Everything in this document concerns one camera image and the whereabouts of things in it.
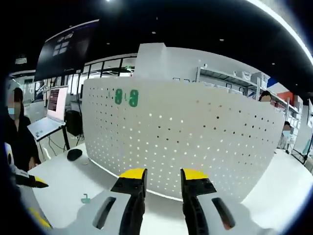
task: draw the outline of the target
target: white perforated partition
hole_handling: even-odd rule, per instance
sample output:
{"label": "white perforated partition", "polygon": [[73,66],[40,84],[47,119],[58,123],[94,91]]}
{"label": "white perforated partition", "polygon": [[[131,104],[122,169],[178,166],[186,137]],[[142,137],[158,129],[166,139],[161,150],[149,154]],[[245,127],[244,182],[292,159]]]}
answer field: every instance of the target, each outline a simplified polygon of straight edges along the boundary
{"label": "white perforated partition", "polygon": [[284,124],[270,104],[202,83],[88,79],[83,97],[89,157],[116,175],[147,168],[147,188],[174,198],[181,198],[180,169],[193,168],[243,200]]}

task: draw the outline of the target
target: green number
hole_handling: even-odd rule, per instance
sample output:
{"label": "green number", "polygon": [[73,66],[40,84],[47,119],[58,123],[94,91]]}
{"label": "green number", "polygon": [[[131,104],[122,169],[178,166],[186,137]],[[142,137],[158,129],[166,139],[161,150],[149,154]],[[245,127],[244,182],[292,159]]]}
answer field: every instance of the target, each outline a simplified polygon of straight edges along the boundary
{"label": "green number", "polygon": [[131,95],[129,99],[129,105],[132,107],[136,107],[138,105],[138,91],[137,90],[131,90]]}
{"label": "green number", "polygon": [[116,91],[115,91],[115,103],[116,104],[121,104],[122,103],[122,98],[123,98],[123,91],[122,91],[122,89],[116,89]]}

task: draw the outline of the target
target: ceiling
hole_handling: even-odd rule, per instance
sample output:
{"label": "ceiling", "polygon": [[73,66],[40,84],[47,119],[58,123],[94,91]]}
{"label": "ceiling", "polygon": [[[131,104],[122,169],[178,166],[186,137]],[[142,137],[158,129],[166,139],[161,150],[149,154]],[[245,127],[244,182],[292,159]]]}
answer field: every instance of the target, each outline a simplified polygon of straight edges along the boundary
{"label": "ceiling", "polygon": [[[136,53],[141,43],[164,42],[167,47],[198,49],[239,60],[296,94],[313,92],[313,66],[299,44],[271,16],[246,0],[69,2],[44,1],[21,7],[17,14],[23,19],[22,31],[14,53],[26,55],[27,64],[13,66],[12,72],[34,70],[47,38],[70,26],[100,19],[86,62]],[[313,48],[313,28],[306,18],[309,7],[295,3],[310,1],[290,2],[308,32],[308,48]]]}

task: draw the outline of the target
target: face mask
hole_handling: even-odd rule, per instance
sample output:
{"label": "face mask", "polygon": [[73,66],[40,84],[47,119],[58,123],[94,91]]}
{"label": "face mask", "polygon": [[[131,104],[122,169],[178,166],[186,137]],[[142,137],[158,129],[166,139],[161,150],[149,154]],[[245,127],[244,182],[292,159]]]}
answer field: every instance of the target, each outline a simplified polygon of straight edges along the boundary
{"label": "face mask", "polygon": [[283,135],[285,137],[289,137],[291,131],[283,131]]}
{"label": "face mask", "polygon": [[8,108],[8,113],[9,116],[15,120],[16,118],[18,118],[20,116],[21,113],[21,109],[19,107],[16,108]]}

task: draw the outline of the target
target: white table surface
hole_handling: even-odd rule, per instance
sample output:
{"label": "white table surface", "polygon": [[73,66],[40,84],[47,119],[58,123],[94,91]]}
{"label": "white table surface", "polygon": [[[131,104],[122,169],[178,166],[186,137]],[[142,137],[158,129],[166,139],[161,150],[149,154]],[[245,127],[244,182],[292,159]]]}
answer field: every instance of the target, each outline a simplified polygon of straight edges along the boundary
{"label": "white table surface", "polygon": [[[76,219],[84,193],[93,198],[116,182],[114,176],[93,162],[82,165],[87,157],[85,144],[77,148],[83,151],[83,156],[74,162],[67,160],[66,152],[29,171],[49,184],[47,188],[34,188],[34,193],[55,228],[66,227]],[[313,176],[292,156],[281,150],[276,153],[242,204],[259,226],[282,231],[303,205]],[[147,193],[145,205],[141,235],[188,235],[181,202]]]}

